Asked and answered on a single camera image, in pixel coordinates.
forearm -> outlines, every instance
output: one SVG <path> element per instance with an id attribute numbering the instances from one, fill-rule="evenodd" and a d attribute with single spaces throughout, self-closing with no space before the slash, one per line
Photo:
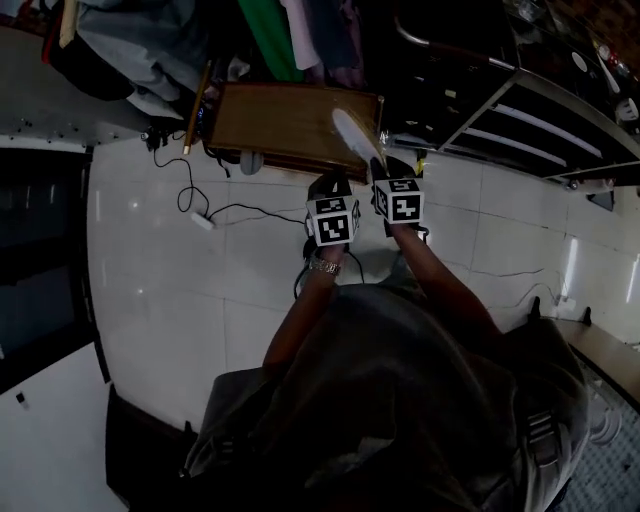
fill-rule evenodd
<path id="1" fill-rule="evenodd" d="M 415 232 L 392 226 L 393 236 L 438 317 L 458 339 L 486 339 L 500 334 L 480 300 L 460 282 Z"/>
<path id="2" fill-rule="evenodd" d="M 341 264 L 344 250 L 342 247 L 330 248 L 324 250 L 321 257 Z M 320 270 L 309 272 L 300 295 L 267 349 L 263 365 L 291 361 L 296 356 L 305 338 L 326 311 L 335 280 L 335 276 Z"/>

white tile floor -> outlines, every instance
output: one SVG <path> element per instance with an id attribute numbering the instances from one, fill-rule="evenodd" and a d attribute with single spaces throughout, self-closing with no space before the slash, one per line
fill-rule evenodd
<path id="1" fill-rule="evenodd" d="M 158 161 L 180 153 L 181 144 L 171 142 L 158 151 Z M 409 152 L 391 153 L 413 159 Z M 239 202 L 304 218 L 314 176 L 263 169 L 247 177 L 231 166 L 227 180 L 200 147 L 188 159 L 210 211 Z M 635 190 L 619 189 L 611 213 L 557 185 L 489 165 L 437 154 L 429 154 L 427 164 L 432 248 L 501 328 L 521 323 L 536 294 L 543 313 L 556 314 L 551 294 L 566 288 L 577 305 L 560 316 L 578 318 L 589 305 L 601 327 L 626 342 L 640 341 Z M 260 364 L 293 302 L 306 237 L 299 225 L 239 208 L 217 215 L 217 228 L 206 232 L 176 206 L 186 180 L 185 164 L 156 168 L 139 140 L 99 147 L 90 182 L 89 265 L 119 392 L 165 421 L 199 427 L 213 378 Z M 363 218 L 352 249 L 367 282 L 377 282 L 397 247 L 384 237 L 370 189 L 354 192 Z M 204 207 L 196 195 L 192 209 Z M 529 273 L 490 275 L 521 272 Z M 353 261 L 340 279 L 358 282 Z"/>

metal watch band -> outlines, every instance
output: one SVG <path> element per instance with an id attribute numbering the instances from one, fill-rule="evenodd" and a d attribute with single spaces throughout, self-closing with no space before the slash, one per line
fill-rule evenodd
<path id="1" fill-rule="evenodd" d="M 309 268 L 311 270 L 320 270 L 336 277 L 338 276 L 338 274 L 340 274 L 340 265 L 338 265 L 337 263 L 331 263 L 327 260 L 323 260 L 322 258 L 318 258 L 317 256 L 311 257 Z"/>

green cloth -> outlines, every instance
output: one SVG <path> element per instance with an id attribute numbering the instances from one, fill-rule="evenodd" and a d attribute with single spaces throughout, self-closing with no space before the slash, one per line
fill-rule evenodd
<path id="1" fill-rule="evenodd" d="M 238 0 L 260 52 L 276 80 L 302 82 L 286 14 L 279 0 Z"/>

black and white marker cube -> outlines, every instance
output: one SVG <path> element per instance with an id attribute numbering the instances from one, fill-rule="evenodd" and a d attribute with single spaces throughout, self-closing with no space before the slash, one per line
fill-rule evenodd
<path id="1" fill-rule="evenodd" d="M 424 191 L 422 180 L 404 178 L 375 182 L 375 208 L 389 224 L 422 222 Z"/>
<path id="2" fill-rule="evenodd" d="M 307 228 L 318 247 L 353 242 L 360 225 L 360 207 L 355 197 L 309 201 L 307 210 Z"/>

